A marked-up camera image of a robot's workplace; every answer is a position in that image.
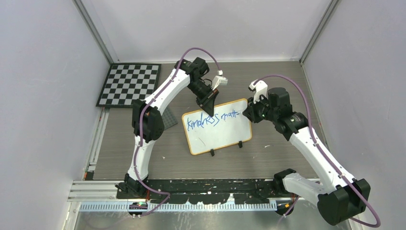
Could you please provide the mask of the yellow framed whiteboard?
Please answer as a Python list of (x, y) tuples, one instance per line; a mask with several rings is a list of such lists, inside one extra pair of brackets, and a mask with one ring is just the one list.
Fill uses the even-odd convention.
[(238, 99), (216, 105), (213, 116), (203, 110), (183, 114), (190, 153), (198, 155), (251, 140), (251, 122), (242, 114), (247, 105), (247, 99)]

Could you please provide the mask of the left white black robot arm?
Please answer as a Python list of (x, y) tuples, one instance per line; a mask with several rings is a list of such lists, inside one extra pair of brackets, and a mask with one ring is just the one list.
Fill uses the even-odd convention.
[(219, 94), (217, 89), (222, 81), (223, 71), (218, 70), (212, 84), (205, 84), (203, 76), (210, 71), (202, 58), (194, 61), (181, 59), (167, 79), (146, 99), (137, 99), (133, 103), (132, 128), (134, 129), (135, 147), (130, 168), (123, 182), (116, 185), (117, 198), (144, 198), (149, 190), (148, 166), (155, 142), (164, 132), (162, 114), (170, 102), (184, 88), (196, 96), (197, 105), (209, 116), (214, 116), (214, 102)]

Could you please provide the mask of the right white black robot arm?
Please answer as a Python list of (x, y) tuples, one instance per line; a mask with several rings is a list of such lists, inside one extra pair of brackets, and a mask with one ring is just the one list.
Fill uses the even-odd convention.
[(337, 225), (364, 212), (367, 207), (365, 200), (368, 200), (371, 190), (369, 183), (365, 179), (355, 179), (332, 157), (319, 142), (305, 115), (293, 111), (286, 89), (256, 90), (250, 86), (249, 90), (254, 95), (248, 98), (247, 108), (242, 114), (253, 123), (262, 120), (272, 122), (276, 131), (300, 151), (320, 179), (317, 184), (293, 169), (286, 169), (273, 177), (275, 194), (282, 197), (295, 194), (306, 199), (317, 206), (330, 225)]

